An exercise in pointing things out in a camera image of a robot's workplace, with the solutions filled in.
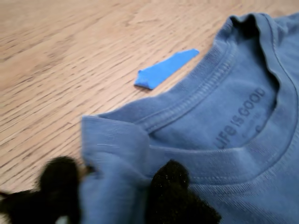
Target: tape piece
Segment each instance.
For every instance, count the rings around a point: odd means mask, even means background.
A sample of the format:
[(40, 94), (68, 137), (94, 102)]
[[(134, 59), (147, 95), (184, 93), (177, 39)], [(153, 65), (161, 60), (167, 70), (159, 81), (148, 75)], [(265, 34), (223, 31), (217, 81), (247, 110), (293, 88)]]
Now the tape piece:
[(152, 90), (198, 54), (196, 49), (179, 51), (164, 61), (139, 70), (134, 85)]

